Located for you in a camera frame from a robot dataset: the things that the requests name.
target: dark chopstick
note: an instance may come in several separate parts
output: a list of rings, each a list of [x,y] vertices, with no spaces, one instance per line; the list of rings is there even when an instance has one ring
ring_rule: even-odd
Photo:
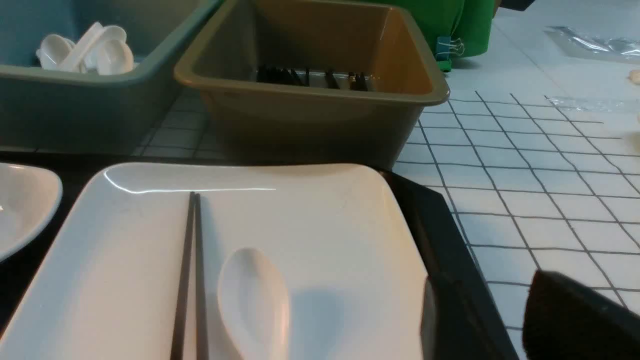
[[[189,210],[187,212],[187,226],[184,232],[184,248],[180,266],[178,301],[175,305],[170,360],[181,360],[184,351],[184,328],[187,321],[187,298],[189,295],[189,268],[191,267],[191,244],[193,243],[193,217],[197,199],[198,196],[195,192],[189,193]]]
[[[207,335],[207,298],[204,291],[204,245],[202,243],[202,212],[200,194],[195,201],[196,235],[196,360],[209,358],[209,337]]]

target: blue-gray container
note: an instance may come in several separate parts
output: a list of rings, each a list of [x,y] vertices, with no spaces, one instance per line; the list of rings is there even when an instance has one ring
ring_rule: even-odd
[[[169,110],[173,66],[218,0],[0,0],[0,147],[129,152]],[[49,33],[119,25],[141,63],[117,76],[43,70]]]

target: grid pattern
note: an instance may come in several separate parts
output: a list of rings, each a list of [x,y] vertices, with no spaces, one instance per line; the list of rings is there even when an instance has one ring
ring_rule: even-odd
[[[536,269],[640,313],[634,144],[544,97],[459,94],[425,109],[394,172],[445,197],[522,358]]]

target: white bowl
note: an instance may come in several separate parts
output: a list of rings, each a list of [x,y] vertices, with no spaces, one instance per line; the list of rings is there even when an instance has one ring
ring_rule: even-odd
[[[40,234],[61,197],[62,183],[53,172],[0,163],[0,261]]]

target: white spoon in bin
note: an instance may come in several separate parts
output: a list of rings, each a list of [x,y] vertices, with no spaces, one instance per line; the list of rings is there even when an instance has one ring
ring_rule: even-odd
[[[235,251],[218,279],[218,307],[227,334],[244,360],[286,360],[289,292],[282,274],[259,250]]]

